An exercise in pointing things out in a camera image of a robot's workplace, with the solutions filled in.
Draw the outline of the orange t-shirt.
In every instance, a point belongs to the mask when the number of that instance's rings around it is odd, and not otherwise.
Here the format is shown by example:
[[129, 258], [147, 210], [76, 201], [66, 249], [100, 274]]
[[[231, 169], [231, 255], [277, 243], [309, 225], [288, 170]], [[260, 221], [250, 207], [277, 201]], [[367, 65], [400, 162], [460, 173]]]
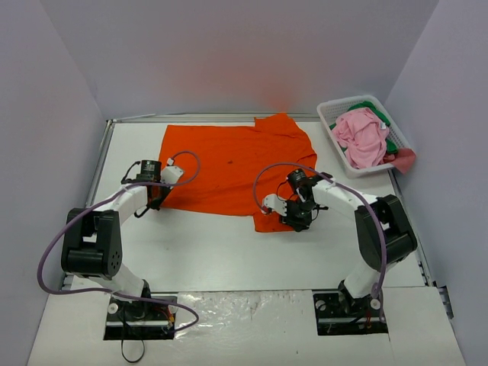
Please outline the orange t-shirt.
[[276, 213], [264, 215], [255, 202], [278, 192], [288, 198], [285, 180], [294, 163], [315, 167], [317, 154], [308, 135], [286, 114], [257, 118], [252, 126], [166, 128], [160, 161], [174, 156], [184, 170], [163, 207], [205, 214], [251, 216], [259, 233], [290, 228]]

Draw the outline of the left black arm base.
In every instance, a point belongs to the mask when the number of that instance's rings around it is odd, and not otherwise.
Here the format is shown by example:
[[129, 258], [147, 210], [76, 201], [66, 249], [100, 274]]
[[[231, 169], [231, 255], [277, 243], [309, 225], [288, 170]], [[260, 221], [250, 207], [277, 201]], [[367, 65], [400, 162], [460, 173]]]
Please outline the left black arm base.
[[125, 301], [111, 297], [104, 324], [105, 341], [172, 340], [175, 337], [176, 296], [154, 295], [170, 305]]

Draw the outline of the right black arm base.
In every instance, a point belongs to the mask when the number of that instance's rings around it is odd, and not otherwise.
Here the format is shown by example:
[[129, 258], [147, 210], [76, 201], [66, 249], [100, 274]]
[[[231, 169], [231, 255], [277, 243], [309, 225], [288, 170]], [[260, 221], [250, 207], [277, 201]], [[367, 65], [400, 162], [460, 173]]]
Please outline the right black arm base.
[[351, 299], [339, 290], [313, 292], [318, 336], [366, 336], [387, 334], [380, 304], [370, 295]]

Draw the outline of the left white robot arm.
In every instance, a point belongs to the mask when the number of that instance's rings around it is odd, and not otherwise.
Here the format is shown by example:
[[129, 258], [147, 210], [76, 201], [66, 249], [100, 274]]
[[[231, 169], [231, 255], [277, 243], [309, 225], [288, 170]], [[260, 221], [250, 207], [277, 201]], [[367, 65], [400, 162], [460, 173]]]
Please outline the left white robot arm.
[[149, 284], [123, 264], [121, 226], [131, 216], [141, 217], [157, 210], [168, 197], [183, 171], [168, 159], [136, 162], [140, 173], [121, 179], [120, 193], [114, 199], [91, 210], [84, 217], [82, 209], [73, 209], [67, 217], [73, 225], [63, 239], [61, 266], [66, 272], [87, 278], [126, 301], [126, 310], [137, 319], [153, 310]]

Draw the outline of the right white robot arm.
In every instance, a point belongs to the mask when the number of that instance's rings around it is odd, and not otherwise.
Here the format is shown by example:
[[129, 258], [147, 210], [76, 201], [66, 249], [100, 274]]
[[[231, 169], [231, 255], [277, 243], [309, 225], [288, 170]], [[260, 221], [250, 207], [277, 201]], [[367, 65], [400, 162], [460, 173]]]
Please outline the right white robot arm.
[[288, 199], [270, 194], [262, 204], [276, 213], [279, 222], [295, 232], [308, 230], [313, 213], [332, 210], [355, 224], [361, 260], [339, 283], [339, 308], [355, 315], [362, 310], [366, 296], [378, 298], [386, 273], [417, 249], [416, 236], [397, 196], [380, 197], [356, 191], [332, 176], [308, 176], [295, 169], [286, 177], [291, 188]]

